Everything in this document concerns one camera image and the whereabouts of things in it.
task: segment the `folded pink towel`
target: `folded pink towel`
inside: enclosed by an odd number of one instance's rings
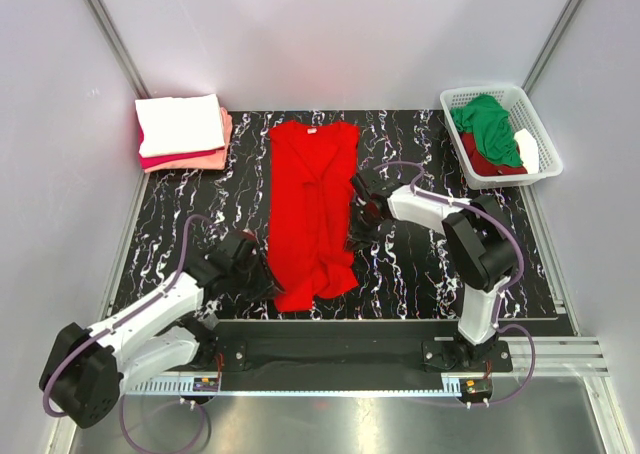
[[[224,147],[211,151],[189,152],[184,154],[172,154],[168,156],[142,157],[140,166],[144,172],[159,171],[160,169],[216,169],[222,170],[227,162],[227,151],[231,142],[233,122],[226,109],[220,109],[222,124],[224,127]],[[144,132],[140,129],[138,136],[140,144],[144,140]]]

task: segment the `white plastic basket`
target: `white plastic basket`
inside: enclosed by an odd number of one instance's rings
[[[471,167],[471,161],[467,156],[460,133],[451,117],[451,109],[464,107],[480,94],[489,94],[496,98],[500,105],[509,111],[509,122],[513,132],[527,129],[538,142],[540,153],[540,172],[537,174],[518,174],[515,176],[491,176],[485,177],[476,174]],[[471,189],[494,189],[506,186],[528,186],[545,177],[557,176],[562,172],[562,161],[556,148],[553,146],[547,130],[542,125],[527,94],[517,86],[479,86],[449,89],[440,94],[440,102],[444,109],[445,123],[451,136],[453,146],[458,153],[462,172]]]

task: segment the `metal floor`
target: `metal floor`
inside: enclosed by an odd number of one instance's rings
[[[515,389],[495,379],[494,398]],[[147,450],[172,452],[198,427],[198,415],[166,397],[129,397],[127,425]],[[206,405],[208,431],[193,449],[206,454],[595,454],[605,449],[579,378],[534,378],[503,406],[467,411],[426,403],[441,399],[220,397]],[[116,410],[78,430],[74,454],[130,453]]]

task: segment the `white robotic arm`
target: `white robotic arm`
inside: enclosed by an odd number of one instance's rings
[[[281,290],[250,233],[229,233],[207,255],[189,259],[183,272],[172,273],[110,318],[87,329],[76,323],[62,329],[40,389],[50,391],[51,400],[78,426],[93,426],[133,386],[175,366],[209,365],[216,350],[211,327],[217,319],[210,315],[205,327],[193,313],[230,290],[248,300],[271,299]],[[72,356],[87,343],[84,351]],[[59,366],[69,362],[56,377]]]
[[[376,169],[360,171],[352,183],[357,199],[347,243],[350,249],[376,242],[377,228],[386,220],[412,222],[446,236],[453,263],[465,284],[458,323],[461,352],[471,360],[483,355],[497,338],[496,300],[499,289],[513,275],[517,256],[495,226],[459,206],[467,204],[482,210],[509,229],[495,199],[456,199],[453,205],[446,196],[421,196],[417,187],[412,190],[397,179],[382,178]]]

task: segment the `black tabletop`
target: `black tabletop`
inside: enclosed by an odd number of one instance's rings
[[[230,229],[251,229],[268,243],[270,210],[269,130],[288,120],[324,125],[344,120],[360,127],[361,167],[390,160],[423,162],[421,187],[473,198],[444,127],[442,111],[235,112],[232,144],[223,172],[152,173],[144,193],[116,299],[115,313],[147,294],[178,263],[182,226],[190,214],[216,221],[195,226],[190,249],[204,250]],[[508,292],[503,316],[555,318],[556,312],[524,202],[517,188],[494,195],[524,250],[526,271]],[[359,287],[332,299],[316,299],[311,311],[280,314],[273,302],[248,303],[230,295],[211,302],[221,319],[434,319],[454,318],[462,285],[443,236],[423,227],[385,225],[380,243],[356,255]]]

